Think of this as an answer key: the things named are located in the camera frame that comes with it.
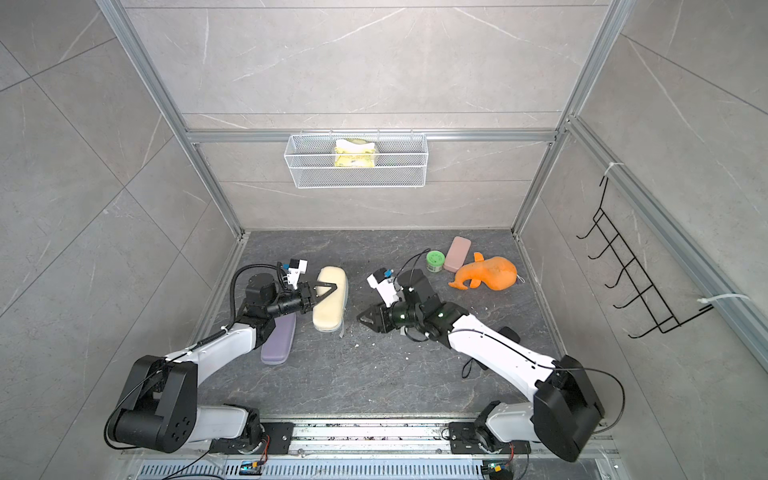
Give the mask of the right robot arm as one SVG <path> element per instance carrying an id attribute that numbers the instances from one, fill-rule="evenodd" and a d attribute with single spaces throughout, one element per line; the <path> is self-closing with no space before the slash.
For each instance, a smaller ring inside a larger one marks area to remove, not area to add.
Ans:
<path id="1" fill-rule="evenodd" d="M 511 330 L 495 331 L 464 307 L 442 301 L 419 270 L 400 275 L 380 268 L 367 278 L 380 302 L 358 321 L 377 333 L 417 330 L 495 372 L 526 398 L 490 402 L 474 422 L 478 446 L 495 453 L 515 442 L 543 445 L 556 457 L 576 461 L 598 433 L 604 406 L 590 368 L 565 355 L 555 359 L 520 345 Z"/>

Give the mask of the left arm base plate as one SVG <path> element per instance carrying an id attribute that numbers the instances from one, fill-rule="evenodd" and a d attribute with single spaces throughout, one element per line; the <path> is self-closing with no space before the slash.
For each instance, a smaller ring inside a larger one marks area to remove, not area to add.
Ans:
<path id="1" fill-rule="evenodd" d="M 262 423 L 255 437 L 217 439 L 210 445 L 210 452 L 227 455 L 256 455 L 267 450 L 267 455 L 286 455 L 289 452 L 295 424 L 292 422 Z"/>

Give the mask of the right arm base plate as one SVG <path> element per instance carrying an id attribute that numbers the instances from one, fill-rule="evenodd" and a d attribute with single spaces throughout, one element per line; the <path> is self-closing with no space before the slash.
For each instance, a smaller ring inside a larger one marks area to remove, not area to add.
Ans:
<path id="1" fill-rule="evenodd" d="M 440 434 L 449 442 L 452 454 L 526 455 L 531 453 L 527 441 L 502 443 L 485 430 L 478 432 L 473 422 L 450 422 Z"/>

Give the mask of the purple-lined grey sleeve case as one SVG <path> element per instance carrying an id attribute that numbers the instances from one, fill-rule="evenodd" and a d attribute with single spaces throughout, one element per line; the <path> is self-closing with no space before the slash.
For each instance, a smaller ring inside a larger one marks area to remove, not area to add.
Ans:
<path id="1" fill-rule="evenodd" d="M 287 361 L 295 335 L 297 315 L 291 313 L 275 319 L 275 328 L 261 347 L 261 361 L 275 366 Z"/>

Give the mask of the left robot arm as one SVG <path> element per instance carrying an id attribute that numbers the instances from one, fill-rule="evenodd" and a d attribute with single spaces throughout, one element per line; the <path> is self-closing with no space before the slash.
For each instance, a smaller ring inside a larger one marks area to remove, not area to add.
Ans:
<path id="1" fill-rule="evenodd" d="M 266 447 L 267 434 L 257 409 L 238 405 L 201 406 L 198 387 L 233 360 L 263 346 L 280 317 L 308 313 L 319 306 L 345 307 L 344 276 L 304 281 L 301 269 L 281 264 L 251 264 L 240 304 L 230 305 L 231 320 L 218 332 L 164 356 L 145 355 L 132 365 L 103 440 L 113 450 L 138 448 L 173 453 L 210 442 L 251 453 Z"/>

